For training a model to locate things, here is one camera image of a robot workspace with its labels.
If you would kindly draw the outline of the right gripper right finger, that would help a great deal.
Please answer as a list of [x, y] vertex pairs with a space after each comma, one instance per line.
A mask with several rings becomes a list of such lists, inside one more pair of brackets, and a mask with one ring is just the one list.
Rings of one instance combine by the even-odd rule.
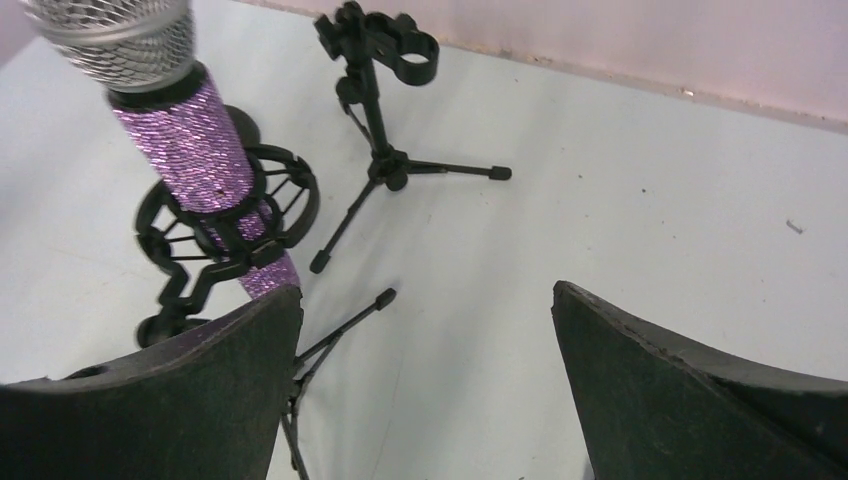
[[559, 281], [553, 324], [598, 479], [843, 479], [844, 381], [750, 361]]

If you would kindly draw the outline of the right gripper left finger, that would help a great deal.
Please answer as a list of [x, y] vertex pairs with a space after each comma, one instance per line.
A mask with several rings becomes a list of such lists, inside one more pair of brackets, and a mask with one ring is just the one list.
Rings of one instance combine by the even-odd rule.
[[293, 384], [301, 292], [133, 354], [1, 389], [5, 479], [263, 479]]

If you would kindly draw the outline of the tripod shock mount stand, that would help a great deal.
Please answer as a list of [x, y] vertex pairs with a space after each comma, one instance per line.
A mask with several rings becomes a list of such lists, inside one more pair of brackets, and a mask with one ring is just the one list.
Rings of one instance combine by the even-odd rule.
[[[319, 209], [317, 180], [302, 158], [281, 147], [261, 143], [255, 121], [232, 105], [226, 111], [250, 164], [251, 191], [231, 207], [211, 213], [193, 213], [182, 206], [165, 182], [156, 184], [142, 201], [136, 217], [137, 240], [148, 258], [169, 277], [159, 297], [159, 314], [142, 321], [136, 331], [140, 347], [148, 347], [201, 325], [197, 318], [212, 288], [239, 280], [252, 298], [283, 285], [296, 286], [299, 277], [288, 254], [311, 228]], [[268, 191], [269, 178], [281, 175], [286, 183], [308, 197], [303, 213], [287, 227], [284, 210]], [[173, 215], [174, 225], [191, 229], [189, 240], [198, 245], [198, 259], [206, 262], [187, 297], [181, 295], [188, 282], [183, 266], [186, 257], [172, 251], [176, 238], [153, 222], [162, 210]]]

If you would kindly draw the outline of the purple glitter microphone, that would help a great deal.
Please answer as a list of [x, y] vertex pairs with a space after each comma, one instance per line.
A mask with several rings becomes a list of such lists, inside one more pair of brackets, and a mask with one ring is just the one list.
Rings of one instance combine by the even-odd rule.
[[25, 1], [36, 31], [101, 84], [114, 115], [177, 201], [211, 213], [244, 200], [250, 164], [196, 58], [188, 1]]

